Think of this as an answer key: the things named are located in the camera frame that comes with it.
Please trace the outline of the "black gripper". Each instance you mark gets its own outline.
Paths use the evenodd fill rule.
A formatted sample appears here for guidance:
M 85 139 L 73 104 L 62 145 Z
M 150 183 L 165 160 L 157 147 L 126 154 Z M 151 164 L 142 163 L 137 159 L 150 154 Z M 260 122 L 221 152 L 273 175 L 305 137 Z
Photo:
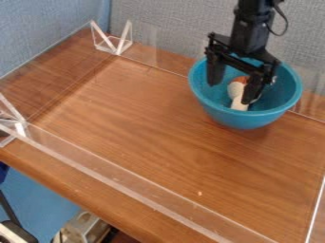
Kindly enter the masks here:
M 237 12 L 232 35 L 209 34 L 205 49 L 209 85 L 222 82 L 228 65 L 246 73 L 250 77 L 244 87 L 242 104 L 250 104 L 260 98 L 264 84 L 272 81 L 280 65 L 280 60 L 266 50 L 273 20 L 273 12 Z

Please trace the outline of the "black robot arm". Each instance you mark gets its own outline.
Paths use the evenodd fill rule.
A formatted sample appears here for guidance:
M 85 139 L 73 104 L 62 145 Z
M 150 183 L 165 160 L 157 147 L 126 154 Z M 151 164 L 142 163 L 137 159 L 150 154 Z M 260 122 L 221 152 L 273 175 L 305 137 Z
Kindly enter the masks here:
M 222 82 L 225 67 L 229 65 L 249 76 L 241 98 L 242 104 L 253 102 L 262 94 L 264 87 L 275 81 L 281 61 L 268 52 L 266 44 L 276 13 L 287 19 L 280 3 L 285 0 L 238 0 L 234 8 L 232 35 L 209 33 L 205 49 L 208 59 L 208 83 Z

